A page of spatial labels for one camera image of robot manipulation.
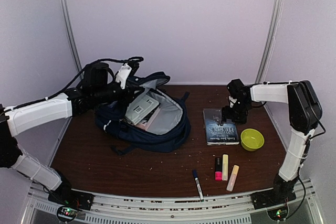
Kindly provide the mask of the white grey booklet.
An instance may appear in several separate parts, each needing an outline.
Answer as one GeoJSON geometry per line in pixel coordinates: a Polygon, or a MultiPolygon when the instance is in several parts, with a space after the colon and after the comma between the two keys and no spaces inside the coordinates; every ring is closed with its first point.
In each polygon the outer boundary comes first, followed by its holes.
{"type": "Polygon", "coordinates": [[[130,114],[125,115],[125,119],[129,123],[132,123],[133,125],[140,123],[145,118],[146,118],[146,115],[130,115],[130,114]]]}

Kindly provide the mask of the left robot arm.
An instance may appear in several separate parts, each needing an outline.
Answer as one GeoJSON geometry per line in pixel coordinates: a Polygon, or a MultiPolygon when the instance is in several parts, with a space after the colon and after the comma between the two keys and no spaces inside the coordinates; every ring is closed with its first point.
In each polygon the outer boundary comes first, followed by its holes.
{"type": "Polygon", "coordinates": [[[114,101],[129,104],[137,88],[127,87],[128,77],[139,68],[142,57],[119,60],[117,73],[109,68],[111,59],[99,59],[81,71],[83,79],[76,87],[67,84],[53,95],[17,106],[1,107],[1,167],[11,168],[54,192],[64,205],[76,197],[71,184],[54,169],[41,164],[19,147],[16,136],[37,126],[82,115],[96,107],[114,101]]]}

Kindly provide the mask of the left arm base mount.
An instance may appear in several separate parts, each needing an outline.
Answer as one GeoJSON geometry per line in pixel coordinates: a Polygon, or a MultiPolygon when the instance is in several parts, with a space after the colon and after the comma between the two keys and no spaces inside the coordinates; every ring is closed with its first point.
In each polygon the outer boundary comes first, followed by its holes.
{"type": "Polygon", "coordinates": [[[85,218],[86,211],[91,210],[94,195],[72,190],[69,199],[62,199],[53,192],[48,194],[48,200],[59,204],[56,210],[58,220],[61,223],[70,223],[85,218]]]}

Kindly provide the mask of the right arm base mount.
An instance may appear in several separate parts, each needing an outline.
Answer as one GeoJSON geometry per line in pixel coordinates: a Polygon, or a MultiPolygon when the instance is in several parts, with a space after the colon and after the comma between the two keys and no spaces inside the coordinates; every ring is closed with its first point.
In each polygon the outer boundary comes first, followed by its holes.
{"type": "Polygon", "coordinates": [[[296,199],[295,193],[286,196],[276,196],[273,189],[251,194],[254,209],[267,210],[267,215],[272,221],[285,221],[289,217],[288,203],[296,199]]]}

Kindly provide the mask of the pale green notebook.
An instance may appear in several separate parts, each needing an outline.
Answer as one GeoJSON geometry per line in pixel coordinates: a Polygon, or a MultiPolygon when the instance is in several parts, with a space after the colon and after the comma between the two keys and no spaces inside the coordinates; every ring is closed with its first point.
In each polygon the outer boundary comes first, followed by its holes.
{"type": "Polygon", "coordinates": [[[126,114],[148,115],[160,105],[159,101],[149,95],[144,95],[141,99],[134,100],[127,108],[126,114]]]}

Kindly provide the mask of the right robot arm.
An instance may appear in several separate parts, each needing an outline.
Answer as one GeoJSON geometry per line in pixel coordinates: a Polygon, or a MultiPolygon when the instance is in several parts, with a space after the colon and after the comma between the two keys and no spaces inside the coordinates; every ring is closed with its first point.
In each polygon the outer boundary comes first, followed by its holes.
{"type": "Polygon", "coordinates": [[[244,85],[240,79],[228,85],[229,104],[222,108],[222,120],[237,124],[247,122],[254,102],[276,102],[288,106],[291,138],[286,156],[269,192],[272,203],[279,204],[292,192],[299,179],[299,170],[305,162],[310,142],[321,126],[322,107],[310,81],[264,82],[244,85]]]}

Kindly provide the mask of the dark blue paperback book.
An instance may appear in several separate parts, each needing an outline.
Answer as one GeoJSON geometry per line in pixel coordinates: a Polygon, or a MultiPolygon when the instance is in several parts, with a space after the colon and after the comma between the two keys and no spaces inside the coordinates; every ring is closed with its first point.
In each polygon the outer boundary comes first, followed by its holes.
{"type": "Polygon", "coordinates": [[[221,109],[203,109],[206,144],[237,145],[240,143],[236,125],[231,121],[222,121],[221,109]]]}

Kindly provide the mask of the pink flower cover book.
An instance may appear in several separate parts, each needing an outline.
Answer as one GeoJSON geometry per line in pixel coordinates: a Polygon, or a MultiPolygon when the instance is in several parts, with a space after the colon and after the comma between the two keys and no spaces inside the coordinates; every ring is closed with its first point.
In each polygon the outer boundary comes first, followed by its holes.
{"type": "Polygon", "coordinates": [[[146,116],[145,119],[143,119],[140,123],[138,123],[136,127],[147,131],[151,126],[151,124],[156,119],[156,117],[158,116],[160,110],[161,110],[160,108],[157,108],[155,111],[152,111],[150,114],[146,116]]]}

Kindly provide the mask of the navy blue student backpack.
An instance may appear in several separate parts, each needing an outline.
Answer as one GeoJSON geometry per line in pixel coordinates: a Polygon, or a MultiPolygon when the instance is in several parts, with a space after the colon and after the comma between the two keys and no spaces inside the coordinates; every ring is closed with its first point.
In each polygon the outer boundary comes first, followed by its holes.
{"type": "Polygon", "coordinates": [[[181,98],[173,98],[160,90],[170,77],[164,72],[155,72],[147,77],[129,77],[129,87],[144,88],[136,99],[154,101],[155,107],[138,124],[127,119],[126,113],[140,112],[135,104],[126,106],[120,101],[102,105],[95,111],[95,124],[105,133],[129,143],[123,150],[111,146],[118,155],[125,155],[136,148],[150,152],[169,153],[185,143],[191,132],[185,101],[189,96],[185,92],[181,98]]]}

